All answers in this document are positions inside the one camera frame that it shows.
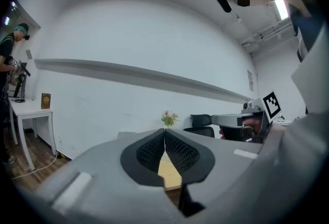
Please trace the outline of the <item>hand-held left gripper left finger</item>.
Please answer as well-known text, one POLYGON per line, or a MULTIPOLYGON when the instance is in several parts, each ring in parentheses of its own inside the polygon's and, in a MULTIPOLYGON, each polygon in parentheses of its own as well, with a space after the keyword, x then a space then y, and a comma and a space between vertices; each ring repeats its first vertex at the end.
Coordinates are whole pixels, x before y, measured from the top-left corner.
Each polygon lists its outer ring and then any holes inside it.
POLYGON ((94 146, 37 190, 37 211, 51 223, 183 223, 158 175, 164 130, 94 146))

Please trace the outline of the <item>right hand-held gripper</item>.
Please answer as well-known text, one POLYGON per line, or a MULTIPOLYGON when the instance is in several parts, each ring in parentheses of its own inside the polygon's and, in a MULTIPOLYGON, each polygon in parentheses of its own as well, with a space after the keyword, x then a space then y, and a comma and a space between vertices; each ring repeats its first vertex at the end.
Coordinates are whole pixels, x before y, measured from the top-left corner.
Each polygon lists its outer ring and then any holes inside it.
POLYGON ((275 122, 280 114, 280 104, 272 91, 262 98, 244 103, 239 114, 213 115, 211 122, 220 126, 222 140, 263 143, 271 131, 283 130, 283 126, 275 122), (243 120, 249 117, 261 119, 262 127, 257 135, 252 127, 243 125, 243 120))

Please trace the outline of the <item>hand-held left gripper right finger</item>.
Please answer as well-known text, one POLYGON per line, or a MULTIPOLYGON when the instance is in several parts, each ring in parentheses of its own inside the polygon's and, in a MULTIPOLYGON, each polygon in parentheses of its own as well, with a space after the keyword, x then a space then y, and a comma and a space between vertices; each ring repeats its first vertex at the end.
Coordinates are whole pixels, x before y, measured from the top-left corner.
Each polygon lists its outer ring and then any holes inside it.
POLYGON ((257 158, 259 143, 165 131, 169 159, 181 176, 179 210, 191 216, 214 204, 257 158))

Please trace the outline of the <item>person's right hand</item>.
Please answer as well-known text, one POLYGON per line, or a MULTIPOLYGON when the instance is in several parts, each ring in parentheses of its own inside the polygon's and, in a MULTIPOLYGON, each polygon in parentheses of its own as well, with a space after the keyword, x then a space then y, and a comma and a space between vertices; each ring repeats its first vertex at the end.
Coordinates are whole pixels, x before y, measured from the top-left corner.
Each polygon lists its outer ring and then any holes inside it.
POLYGON ((262 122, 260 118, 249 117, 243 120, 243 125, 246 127, 252 127, 254 133, 257 135, 262 127, 262 122))

